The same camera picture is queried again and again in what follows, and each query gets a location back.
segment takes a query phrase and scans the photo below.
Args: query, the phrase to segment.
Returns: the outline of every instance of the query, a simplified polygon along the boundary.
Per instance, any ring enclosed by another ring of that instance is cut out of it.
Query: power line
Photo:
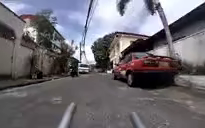
[[[88,32],[88,28],[89,28],[89,25],[91,23],[91,20],[92,20],[92,17],[94,15],[97,4],[98,4],[98,0],[96,0],[96,4],[93,7],[94,0],[90,0],[88,12],[87,12],[87,17],[86,17],[86,23],[85,23],[84,30],[83,30],[82,42],[80,42],[80,61],[82,61],[82,54],[84,54],[84,57],[85,57],[86,61],[88,62],[88,60],[86,58],[86,53],[85,53],[85,41],[86,41],[86,35]]]

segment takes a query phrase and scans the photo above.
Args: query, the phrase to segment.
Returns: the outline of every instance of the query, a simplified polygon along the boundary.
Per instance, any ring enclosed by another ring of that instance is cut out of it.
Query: curb
[[[190,89],[205,90],[205,86],[191,82],[190,80],[187,80],[184,78],[176,77],[174,82],[175,82],[175,85],[177,86],[187,87]]]
[[[52,80],[52,79],[39,80],[39,81],[29,81],[29,82],[23,82],[23,83],[19,83],[19,84],[12,84],[12,85],[9,85],[6,87],[0,87],[0,91],[6,90],[6,89],[23,87],[23,86],[27,86],[27,85],[31,85],[31,84],[43,83],[43,82],[50,81],[50,80]]]
[[[67,77],[67,76],[40,79],[40,80],[35,80],[35,81],[34,80],[33,81],[25,81],[25,82],[18,83],[18,84],[11,84],[9,86],[0,87],[0,91],[7,90],[7,89],[12,89],[12,88],[24,87],[24,86],[28,86],[28,85],[32,85],[32,84],[43,83],[43,82],[47,82],[47,81],[51,81],[51,80],[61,79],[61,78],[64,78],[64,77]]]

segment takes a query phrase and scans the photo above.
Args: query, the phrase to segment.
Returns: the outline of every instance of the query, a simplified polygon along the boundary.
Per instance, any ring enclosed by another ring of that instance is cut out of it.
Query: sky
[[[58,19],[57,30],[67,42],[78,45],[86,20],[90,0],[1,0],[12,11],[21,14],[35,14],[42,9],[52,9]],[[161,30],[159,16],[151,16],[145,9],[143,0],[131,0],[124,16],[120,16],[116,3],[118,0],[95,0],[96,8],[86,39],[86,56],[94,63],[91,45],[95,40],[115,31],[153,35]],[[168,22],[173,23],[205,0],[160,0]],[[79,51],[74,57],[79,58]]]

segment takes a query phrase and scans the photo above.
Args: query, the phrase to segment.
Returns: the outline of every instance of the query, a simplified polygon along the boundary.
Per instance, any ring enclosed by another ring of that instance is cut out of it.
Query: red car
[[[129,86],[134,86],[137,80],[147,75],[165,74],[171,78],[178,72],[178,61],[149,53],[130,53],[113,70],[113,79],[124,78]]]

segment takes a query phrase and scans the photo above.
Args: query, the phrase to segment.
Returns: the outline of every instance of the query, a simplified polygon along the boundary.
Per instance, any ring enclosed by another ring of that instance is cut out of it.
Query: asphalt road
[[[148,128],[205,128],[204,91],[129,88],[106,74],[0,92],[0,128],[57,128],[71,102],[77,104],[71,128],[132,128],[131,112]]]

